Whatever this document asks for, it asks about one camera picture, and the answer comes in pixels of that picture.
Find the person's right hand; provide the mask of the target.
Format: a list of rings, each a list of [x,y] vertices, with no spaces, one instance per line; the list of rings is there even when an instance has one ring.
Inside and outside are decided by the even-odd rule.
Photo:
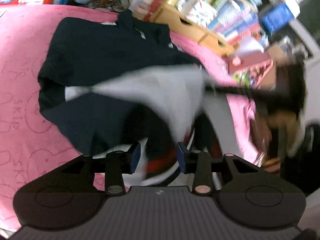
[[[293,112],[277,111],[263,115],[255,113],[258,146],[264,154],[261,167],[272,174],[280,175],[283,157],[278,153],[279,137],[283,133],[284,151],[291,149],[301,128],[299,118]]]

